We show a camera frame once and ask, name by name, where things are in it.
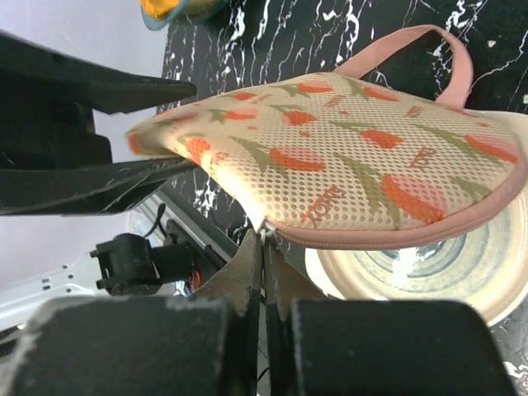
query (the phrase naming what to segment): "pink trim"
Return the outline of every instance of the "pink trim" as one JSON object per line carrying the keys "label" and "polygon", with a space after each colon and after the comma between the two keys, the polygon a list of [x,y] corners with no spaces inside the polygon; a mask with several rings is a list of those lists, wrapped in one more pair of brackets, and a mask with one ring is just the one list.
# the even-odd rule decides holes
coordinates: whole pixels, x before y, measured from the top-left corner
{"label": "pink trim", "polygon": [[438,26],[420,25],[395,31],[375,41],[334,71],[348,77],[361,78],[403,47],[425,35],[428,31],[436,31],[440,34],[451,45],[453,50],[451,81],[444,92],[436,99],[436,102],[445,106],[464,108],[473,81],[473,64],[464,44],[450,32]]}
{"label": "pink trim", "polygon": [[399,231],[337,231],[331,229],[301,229],[273,219],[277,233],[307,248],[325,250],[394,250],[424,246],[468,233],[488,222],[503,210],[524,188],[528,178],[526,156],[511,175],[494,192],[478,204],[461,210],[437,223],[419,229]]}

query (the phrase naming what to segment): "white floor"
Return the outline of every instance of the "white floor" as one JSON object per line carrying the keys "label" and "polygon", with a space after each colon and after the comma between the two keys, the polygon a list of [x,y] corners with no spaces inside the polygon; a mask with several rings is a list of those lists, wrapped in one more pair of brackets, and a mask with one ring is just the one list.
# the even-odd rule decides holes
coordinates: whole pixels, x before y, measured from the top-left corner
{"label": "white floor", "polygon": [[[166,31],[144,27],[137,0],[2,0],[0,30],[81,59],[150,76],[161,75],[167,39]],[[154,112],[95,114],[97,133],[110,139],[115,161],[134,159],[123,135]],[[96,243],[124,232],[128,221],[127,214],[0,217],[0,287],[79,259]]]}

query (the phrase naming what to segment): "carrot print bag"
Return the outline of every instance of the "carrot print bag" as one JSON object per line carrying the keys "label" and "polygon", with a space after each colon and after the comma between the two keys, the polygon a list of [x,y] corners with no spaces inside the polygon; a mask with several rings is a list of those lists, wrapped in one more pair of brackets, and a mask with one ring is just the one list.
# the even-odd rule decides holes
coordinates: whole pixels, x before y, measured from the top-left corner
{"label": "carrot print bag", "polygon": [[[434,101],[358,78],[430,30],[453,49]],[[464,109],[465,47],[436,26],[402,29],[334,73],[239,89],[178,107],[128,132],[149,157],[199,164],[246,210],[310,248],[380,250],[435,243],[477,228],[528,177],[503,120]]]}

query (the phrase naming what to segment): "black marble surface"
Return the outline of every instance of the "black marble surface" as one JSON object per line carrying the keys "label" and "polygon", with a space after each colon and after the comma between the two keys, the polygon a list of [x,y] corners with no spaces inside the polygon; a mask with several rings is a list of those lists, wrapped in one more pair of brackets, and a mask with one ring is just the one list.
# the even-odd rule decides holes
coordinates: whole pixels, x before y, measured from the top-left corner
{"label": "black marble surface", "polygon": [[[528,112],[528,2],[522,0],[240,0],[202,26],[172,25],[165,78],[190,80],[198,99],[304,73],[332,71],[384,35],[433,24],[458,36],[474,61],[467,107]],[[448,46],[434,33],[397,53],[366,80],[426,98],[449,80]],[[201,170],[163,188],[240,243],[242,208]],[[284,243],[290,260],[304,250]],[[528,304],[493,333],[520,394],[528,395]]]}

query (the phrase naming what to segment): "pink strap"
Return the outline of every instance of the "pink strap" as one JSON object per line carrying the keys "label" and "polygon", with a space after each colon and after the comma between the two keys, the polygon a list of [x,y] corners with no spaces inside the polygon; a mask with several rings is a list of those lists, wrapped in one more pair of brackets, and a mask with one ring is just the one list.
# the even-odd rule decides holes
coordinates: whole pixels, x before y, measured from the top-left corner
{"label": "pink strap", "polygon": [[473,64],[465,46],[450,32],[438,26],[420,25],[395,31],[348,59],[336,68],[335,72],[348,77],[361,78],[428,31],[436,31],[440,34],[453,50],[451,81],[436,101],[442,105],[464,108],[473,81]]}

